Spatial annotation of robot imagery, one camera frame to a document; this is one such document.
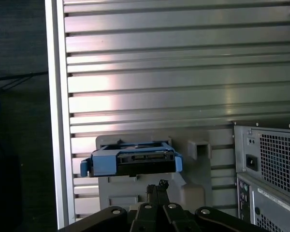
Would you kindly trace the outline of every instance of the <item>screw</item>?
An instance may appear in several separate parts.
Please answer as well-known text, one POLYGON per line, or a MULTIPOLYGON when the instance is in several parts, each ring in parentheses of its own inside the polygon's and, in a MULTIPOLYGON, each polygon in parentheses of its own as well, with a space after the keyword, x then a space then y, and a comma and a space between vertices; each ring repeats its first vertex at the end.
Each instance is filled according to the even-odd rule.
POLYGON ((176 208, 176 204, 169 204, 169 208, 170 209, 175 209, 176 208))
POLYGON ((120 211, 116 209, 116 210, 113 210, 112 213, 113 214, 120 214, 120 211))
POLYGON ((201 213, 203 213, 203 214, 210 214, 211 211, 209 211, 208 209, 203 209, 203 210, 201 210, 201 213))

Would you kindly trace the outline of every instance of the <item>dark floor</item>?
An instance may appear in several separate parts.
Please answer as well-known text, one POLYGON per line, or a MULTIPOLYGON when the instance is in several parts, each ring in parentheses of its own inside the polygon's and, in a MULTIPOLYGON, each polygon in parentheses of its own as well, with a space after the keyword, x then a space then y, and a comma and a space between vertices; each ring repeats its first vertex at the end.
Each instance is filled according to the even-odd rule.
MULTIPOLYGON (((0 0, 0 77, 43 71, 47 71, 44 0, 0 0)), ((21 162, 25 231, 55 231, 48 76, 34 77, 0 99, 0 139, 21 162)))

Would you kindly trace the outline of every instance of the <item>black cable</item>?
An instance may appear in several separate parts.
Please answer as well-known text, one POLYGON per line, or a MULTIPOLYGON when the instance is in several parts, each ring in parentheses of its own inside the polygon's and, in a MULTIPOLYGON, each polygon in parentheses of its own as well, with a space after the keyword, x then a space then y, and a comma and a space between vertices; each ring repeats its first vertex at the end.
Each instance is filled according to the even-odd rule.
POLYGON ((14 75, 14 76, 3 76, 3 77, 0 77, 0 81, 14 80, 14 79, 22 79, 22 78, 30 77, 32 75, 34 75, 34 76, 42 76, 42 75, 47 75, 47 74, 48 74, 48 71, 45 71, 45 72, 35 72, 35 73, 27 73, 27 74, 14 75))
POLYGON ((9 85, 11 85, 11 84, 13 84, 13 83, 15 83, 15 82, 18 82, 18 81, 20 81, 21 79, 24 79, 24 78, 20 78, 20 79, 17 79, 17 80, 11 81, 10 83, 7 83, 6 85, 1 86, 0 89, 3 90, 4 87, 7 87, 7 86, 9 86, 9 85))
POLYGON ((13 86, 11 86, 11 87, 8 87, 8 88, 6 88, 6 89, 2 89, 2 92, 6 92, 6 91, 8 91, 9 89, 14 88, 14 87, 20 85, 21 83, 24 83, 25 81, 30 80, 30 79, 33 78, 33 77, 34 77, 34 76, 30 76, 30 77, 25 78, 24 80, 22 80, 22 81, 16 83, 15 85, 13 85, 13 86))

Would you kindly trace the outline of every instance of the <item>ribbed metal panel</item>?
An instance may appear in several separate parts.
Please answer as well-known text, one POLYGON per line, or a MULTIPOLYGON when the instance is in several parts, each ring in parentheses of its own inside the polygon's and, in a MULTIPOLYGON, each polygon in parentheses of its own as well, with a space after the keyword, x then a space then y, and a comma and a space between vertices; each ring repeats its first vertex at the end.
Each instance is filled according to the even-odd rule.
POLYGON ((66 0, 63 11, 76 214, 98 199, 97 180, 78 178, 98 135, 290 116, 289 0, 66 0))

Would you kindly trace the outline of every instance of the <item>ventilation holes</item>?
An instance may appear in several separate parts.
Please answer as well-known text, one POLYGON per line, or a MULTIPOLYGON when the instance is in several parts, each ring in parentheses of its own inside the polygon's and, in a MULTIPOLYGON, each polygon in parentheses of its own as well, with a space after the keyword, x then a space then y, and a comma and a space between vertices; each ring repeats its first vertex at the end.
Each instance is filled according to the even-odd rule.
POLYGON ((282 229, 277 227, 269 219, 267 219, 263 214, 261 214, 261 219, 257 218, 257 226, 266 229, 270 232, 283 232, 282 229))
POLYGON ((262 134, 260 151, 263 179, 290 193, 290 137, 262 134))

